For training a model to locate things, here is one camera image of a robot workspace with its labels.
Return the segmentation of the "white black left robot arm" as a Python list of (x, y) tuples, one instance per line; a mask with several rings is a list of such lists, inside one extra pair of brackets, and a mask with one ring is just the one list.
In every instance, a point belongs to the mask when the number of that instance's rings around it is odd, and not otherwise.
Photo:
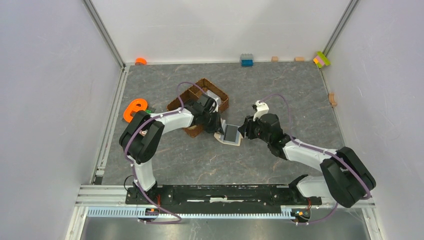
[(162, 135), (193, 126), (201, 126), (211, 134), (224, 133), (216, 99), (202, 93), (197, 100), (183, 102), (181, 97), (178, 100), (180, 107), (175, 110), (155, 114), (138, 111), (119, 139), (124, 157), (133, 171), (133, 182), (139, 188), (137, 196), (145, 204), (151, 204), (157, 198), (154, 188), (157, 180), (151, 159)]

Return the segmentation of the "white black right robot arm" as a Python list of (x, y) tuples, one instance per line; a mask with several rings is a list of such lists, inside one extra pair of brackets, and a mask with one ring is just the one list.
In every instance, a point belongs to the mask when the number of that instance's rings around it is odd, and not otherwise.
[(313, 186), (312, 178), (304, 177), (289, 189), (289, 199), (295, 204), (302, 204), (309, 197), (327, 197), (350, 208), (359, 200), (369, 198), (377, 186), (353, 149), (347, 146), (338, 150), (325, 149), (306, 144), (285, 133), (275, 114), (266, 113), (260, 118), (247, 116), (238, 131), (243, 138), (264, 141), (274, 156), (302, 163), (322, 173), (322, 179), (317, 181), (318, 188)]

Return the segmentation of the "dark grey credit card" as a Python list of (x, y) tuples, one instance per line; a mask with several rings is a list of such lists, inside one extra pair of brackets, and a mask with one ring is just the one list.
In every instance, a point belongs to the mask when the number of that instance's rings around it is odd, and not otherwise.
[(226, 125), (223, 140), (229, 143), (237, 143), (239, 140), (238, 126), (228, 124)]

